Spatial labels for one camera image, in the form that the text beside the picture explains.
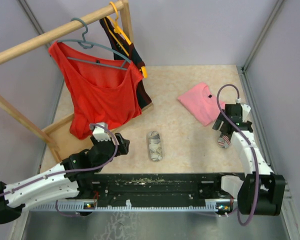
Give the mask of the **grey patterned glasses case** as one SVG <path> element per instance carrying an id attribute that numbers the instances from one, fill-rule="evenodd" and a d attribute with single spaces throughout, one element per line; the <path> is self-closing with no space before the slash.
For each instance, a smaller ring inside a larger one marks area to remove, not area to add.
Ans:
<path id="1" fill-rule="evenodd" d="M 159 162 L 163 159 L 162 140 L 159 132 L 150 131 L 146 136 L 148 156 L 151 161 Z"/>

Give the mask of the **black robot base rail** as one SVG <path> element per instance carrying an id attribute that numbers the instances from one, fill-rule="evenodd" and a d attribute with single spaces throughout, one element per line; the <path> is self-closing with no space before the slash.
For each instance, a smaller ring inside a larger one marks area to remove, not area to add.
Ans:
<path id="1" fill-rule="evenodd" d="M 286 180 L 282 175 L 242 173 L 95 174 L 79 181 L 79 195 L 38 205 L 35 211 L 206 212 L 277 216 Z"/>

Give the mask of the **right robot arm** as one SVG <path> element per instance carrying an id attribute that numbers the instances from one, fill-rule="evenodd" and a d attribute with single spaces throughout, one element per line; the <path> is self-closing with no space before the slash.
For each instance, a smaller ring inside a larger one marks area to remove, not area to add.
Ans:
<path id="1" fill-rule="evenodd" d="M 217 117 L 213 129 L 220 131 L 217 141 L 221 148 L 234 147 L 244 171 L 244 178 L 225 175 L 213 185 L 219 198 L 230 194 L 237 200 L 239 212 L 261 216 L 277 216 L 281 212 L 286 180 L 267 164 L 259 150 L 247 120 L 250 113 L 247 104 L 226 104 Z"/>

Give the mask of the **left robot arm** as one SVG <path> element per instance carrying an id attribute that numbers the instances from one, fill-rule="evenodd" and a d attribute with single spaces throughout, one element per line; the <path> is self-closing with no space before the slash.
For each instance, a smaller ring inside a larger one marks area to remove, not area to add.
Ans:
<path id="1" fill-rule="evenodd" d="M 130 141 L 120 133 L 114 136 L 105 141 L 91 137 L 90 149 L 71 154 L 49 170 L 28 179 L 11 184 L 0 181 L 0 225 L 52 201 L 91 197 L 94 192 L 92 176 L 115 157 L 129 152 Z"/>

